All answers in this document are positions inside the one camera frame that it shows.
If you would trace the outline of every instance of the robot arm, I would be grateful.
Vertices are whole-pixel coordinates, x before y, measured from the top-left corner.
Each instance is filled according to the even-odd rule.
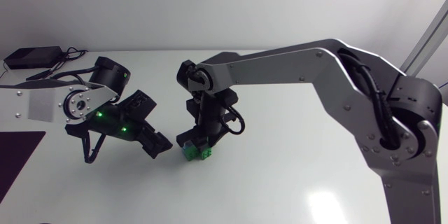
[[[92,72],[89,82],[78,74]],[[75,76],[77,81],[61,81],[63,76]],[[65,124],[67,133],[83,143],[84,160],[92,163],[106,136],[138,141],[155,158],[172,144],[145,121],[156,103],[138,90],[131,97],[115,104],[130,72],[105,57],[99,57],[91,69],[59,73],[51,79],[27,81],[14,86],[0,85],[0,99],[14,101],[0,106],[0,115],[10,120],[38,120]],[[90,154],[89,131],[101,134]]]
[[[355,136],[367,165],[381,176],[391,222],[440,223],[442,98],[428,81],[337,40],[247,56],[222,52],[198,65],[184,62],[177,80],[193,95],[187,109],[196,126],[177,136],[188,159],[206,158],[225,134],[244,130],[232,108],[238,100],[232,85],[312,83],[325,110]],[[241,130],[233,132],[226,122],[237,118]]]

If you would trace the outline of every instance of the black cable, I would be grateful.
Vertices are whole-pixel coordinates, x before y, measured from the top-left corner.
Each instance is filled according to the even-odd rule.
[[[339,56],[349,65],[355,67],[356,71],[364,78],[370,91],[375,118],[379,130],[383,135],[384,142],[388,144],[388,147],[397,149],[400,147],[400,142],[395,128],[395,122],[393,121],[392,111],[384,97],[384,92],[378,88],[375,79],[370,73],[370,68],[348,54],[339,53]]]
[[[225,123],[224,118],[221,117],[219,118],[219,122],[221,123],[221,125],[228,130],[228,132],[235,134],[235,135],[239,135],[241,133],[244,132],[244,130],[246,129],[246,123],[244,122],[243,117],[241,116],[241,114],[238,113],[238,111],[236,109],[234,109],[232,106],[229,106],[228,108],[226,108],[231,114],[233,114],[234,116],[236,116],[239,120],[239,123],[241,124],[241,129],[236,132],[233,129],[230,129],[229,125],[227,125],[227,123]]]
[[[448,85],[448,83],[445,83],[445,84],[441,85],[441,86],[439,87],[439,89],[440,89],[440,88],[443,88],[443,87],[446,86],[446,85]]]
[[[94,66],[91,67],[89,69],[81,69],[81,70],[73,70],[73,71],[66,71],[63,73],[58,73],[55,74],[54,76],[51,76],[51,79],[58,79],[58,78],[62,78],[64,76],[72,76],[74,74],[87,74],[87,73],[92,73],[93,71],[97,70],[99,68],[99,66]]]
[[[8,73],[8,69],[5,66],[5,62],[3,62],[3,68],[5,69],[5,71],[0,75],[0,78],[3,77],[4,74]]]
[[[85,85],[84,80],[78,74],[72,74],[72,76],[75,77],[81,85]]]
[[[101,145],[103,144],[104,140],[106,138],[105,134],[102,134],[98,141],[97,141],[97,145],[95,146],[94,149],[92,149],[92,154],[89,155],[90,153],[90,135],[87,134],[86,137],[83,137],[81,139],[81,141],[83,142],[83,151],[84,151],[84,162],[88,163],[88,164],[92,164],[95,159],[97,158],[99,149],[101,148]]]

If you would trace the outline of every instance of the tabletop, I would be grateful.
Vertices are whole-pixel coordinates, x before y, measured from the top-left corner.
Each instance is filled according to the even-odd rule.
[[[47,132],[0,204],[0,223],[390,223],[380,177],[354,137],[324,111],[311,84],[233,87],[245,133],[226,135],[211,157],[188,162],[176,135],[194,119],[176,73],[184,60],[199,63],[218,53],[89,52],[66,64],[61,71],[91,67],[105,56],[128,68],[122,97],[140,89],[154,99],[147,121],[174,146],[153,160],[138,142],[107,137],[96,161],[85,164],[81,140],[63,125],[0,118],[2,132]],[[0,85],[40,71],[13,70]],[[445,113],[437,157],[442,219],[448,212],[447,121]]]

